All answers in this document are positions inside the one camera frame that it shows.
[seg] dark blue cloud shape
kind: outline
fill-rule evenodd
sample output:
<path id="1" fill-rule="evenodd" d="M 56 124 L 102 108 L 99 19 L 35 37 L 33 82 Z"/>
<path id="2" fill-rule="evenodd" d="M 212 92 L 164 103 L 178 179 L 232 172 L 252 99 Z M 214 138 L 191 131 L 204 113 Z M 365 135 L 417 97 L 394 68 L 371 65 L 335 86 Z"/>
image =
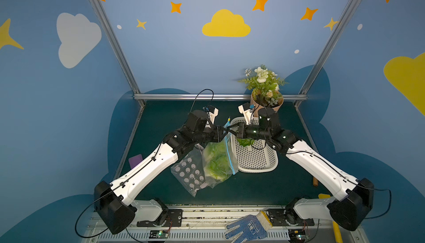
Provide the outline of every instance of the dark blue cloud shape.
<path id="1" fill-rule="evenodd" d="M 405 177 L 369 155 L 358 152 L 335 152 L 331 135 L 320 124 L 328 108 L 330 93 L 329 79 L 326 71 L 322 69 L 309 90 L 309 99 L 300 105 L 300 112 L 318 151 L 347 173 L 360 179 L 365 177 L 372 181 L 376 188 L 391 189 L 393 194 L 388 214 L 362 222 L 370 243 L 399 243 L 401 239 L 396 236 L 397 230 L 389 229 L 397 225 L 415 224 L 414 230 L 425 231 L 425 197 Z M 374 208 L 368 216 L 379 215 L 385 212 L 387 207 L 388 192 L 376 191 Z M 423 232 L 409 233 L 408 238 L 409 242 L 422 242 L 424 234 Z"/>

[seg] ziplock bag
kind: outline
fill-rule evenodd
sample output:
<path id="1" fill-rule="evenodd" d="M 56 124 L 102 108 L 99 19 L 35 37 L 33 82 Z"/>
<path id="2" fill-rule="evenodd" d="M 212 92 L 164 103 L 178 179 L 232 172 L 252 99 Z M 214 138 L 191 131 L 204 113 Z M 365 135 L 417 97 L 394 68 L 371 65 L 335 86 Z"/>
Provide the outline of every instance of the ziplock bag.
<path id="1" fill-rule="evenodd" d="M 230 126 L 230 118 L 224 127 L 228 126 Z M 211 188 L 238 172 L 238 161 L 232 151 L 229 133 L 221 142 L 207 144 L 202 151 L 202 164 L 206 183 Z"/>
<path id="2" fill-rule="evenodd" d="M 183 187 L 193 196 L 198 190 L 208 186 L 205 182 L 205 174 L 202 169 L 201 145 L 195 145 L 179 163 L 171 167 L 171 173 L 183 185 Z"/>

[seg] clear bag with white dots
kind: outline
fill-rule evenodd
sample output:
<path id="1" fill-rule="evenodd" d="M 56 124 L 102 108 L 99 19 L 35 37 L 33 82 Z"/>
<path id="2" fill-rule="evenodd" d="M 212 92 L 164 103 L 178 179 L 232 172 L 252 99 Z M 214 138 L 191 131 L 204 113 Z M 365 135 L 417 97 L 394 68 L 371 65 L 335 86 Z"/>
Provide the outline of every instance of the clear bag with white dots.
<path id="1" fill-rule="evenodd" d="M 171 167 L 171 173 L 193 197 L 198 190 L 208 186 L 202 166 L 202 149 L 201 145 L 195 145 L 192 151 Z"/>

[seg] white plastic basket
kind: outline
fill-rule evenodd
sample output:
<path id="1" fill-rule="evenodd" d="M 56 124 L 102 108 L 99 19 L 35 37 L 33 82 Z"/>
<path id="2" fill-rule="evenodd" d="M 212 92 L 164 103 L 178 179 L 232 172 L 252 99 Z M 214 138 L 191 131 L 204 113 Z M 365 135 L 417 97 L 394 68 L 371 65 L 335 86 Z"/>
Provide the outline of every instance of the white plastic basket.
<path id="1" fill-rule="evenodd" d="M 231 125 L 235 123 L 245 122 L 244 117 L 234 118 Z M 258 124 L 258 118 L 253 118 L 253 124 Z M 269 145 L 264 149 L 257 150 L 252 146 L 243 147 L 232 134 L 230 137 L 232 151 L 238 159 L 239 171 L 246 173 L 263 173 L 274 170 L 278 166 L 278 153 Z M 255 148 L 263 148 L 265 140 L 256 140 L 253 144 Z"/>

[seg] work glove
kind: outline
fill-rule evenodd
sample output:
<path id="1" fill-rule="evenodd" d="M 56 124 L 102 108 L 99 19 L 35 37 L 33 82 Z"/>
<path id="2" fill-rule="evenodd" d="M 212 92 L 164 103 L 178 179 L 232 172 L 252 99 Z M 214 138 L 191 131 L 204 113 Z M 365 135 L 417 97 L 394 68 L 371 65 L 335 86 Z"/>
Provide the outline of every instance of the work glove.
<path id="1" fill-rule="evenodd" d="M 257 215 L 249 214 L 226 224 L 224 239 L 232 240 L 232 243 L 263 239 L 267 237 L 267 230 L 271 227 L 272 223 L 263 211 Z"/>

